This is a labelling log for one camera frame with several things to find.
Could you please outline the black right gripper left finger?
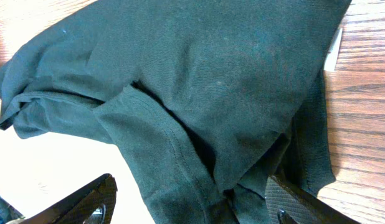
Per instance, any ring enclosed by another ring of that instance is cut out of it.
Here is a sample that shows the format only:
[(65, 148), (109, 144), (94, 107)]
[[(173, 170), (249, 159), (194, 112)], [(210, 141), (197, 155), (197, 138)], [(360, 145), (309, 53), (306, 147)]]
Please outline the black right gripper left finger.
[(21, 224), (110, 224), (116, 193), (115, 178), (103, 174)]

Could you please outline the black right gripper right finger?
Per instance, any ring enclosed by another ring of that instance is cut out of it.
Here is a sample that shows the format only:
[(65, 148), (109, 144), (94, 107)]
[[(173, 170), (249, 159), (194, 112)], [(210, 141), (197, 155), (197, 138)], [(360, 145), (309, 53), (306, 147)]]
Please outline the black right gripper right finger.
[(277, 175), (268, 178), (265, 201), (273, 224), (359, 224)]

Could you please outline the black t-shirt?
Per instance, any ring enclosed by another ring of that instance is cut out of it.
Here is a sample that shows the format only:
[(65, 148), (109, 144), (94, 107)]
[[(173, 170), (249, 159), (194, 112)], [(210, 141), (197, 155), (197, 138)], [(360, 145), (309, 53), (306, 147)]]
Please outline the black t-shirt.
[(344, 0), (97, 1), (0, 68), (0, 129), (116, 145), (156, 223), (268, 223), (334, 182), (323, 64)]

